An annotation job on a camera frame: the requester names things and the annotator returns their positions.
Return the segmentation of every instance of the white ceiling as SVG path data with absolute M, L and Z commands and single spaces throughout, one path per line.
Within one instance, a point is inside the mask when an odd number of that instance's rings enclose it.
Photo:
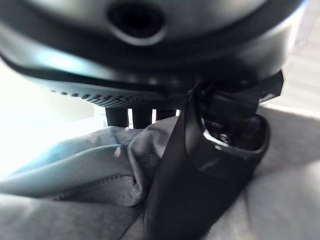
M 283 72 L 282 96 L 272 104 L 320 113 L 320 0 L 309 1 Z

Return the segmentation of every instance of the circular hole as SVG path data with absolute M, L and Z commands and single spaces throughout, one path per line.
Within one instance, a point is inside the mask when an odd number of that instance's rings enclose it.
M 158 10 L 137 3 L 113 6 L 108 19 L 121 32 L 139 39 L 153 37 L 164 25 L 164 17 Z

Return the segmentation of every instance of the light gray blanket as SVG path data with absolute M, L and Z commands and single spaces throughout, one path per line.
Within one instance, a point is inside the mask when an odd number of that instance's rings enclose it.
M 269 150 L 203 239 L 318 240 L 320 118 L 259 111 Z M 0 182 L 0 240 L 141 239 L 138 217 L 176 120 L 61 142 Z

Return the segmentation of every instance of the stitched seam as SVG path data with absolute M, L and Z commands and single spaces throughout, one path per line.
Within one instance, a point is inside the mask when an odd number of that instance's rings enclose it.
M 97 181 L 86 183 L 82 186 L 76 186 L 71 190 L 66 190 L 66 191 L 63 191 L 62 193 L 58 193 L 56 196 L 53 197 L 53 200 L 63 201 L 63 200 L 66 200 L 67 198 L 83 194 L 84 192 L 89 191 L 93 188 L 100 187 L 104 184 L 109 183 L 110 181 L 121 180 L 121 179 L 133 179 L 133 177 L 128 175 L 116 175 L 116 176 L 106 177 Z

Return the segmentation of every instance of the round black device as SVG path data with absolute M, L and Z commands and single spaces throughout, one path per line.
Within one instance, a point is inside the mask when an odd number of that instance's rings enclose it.
M 293 47 L 304 0 L 1 0 L 0 54 L 106 108 L 179 109 L 197 83 L 261 81 Z

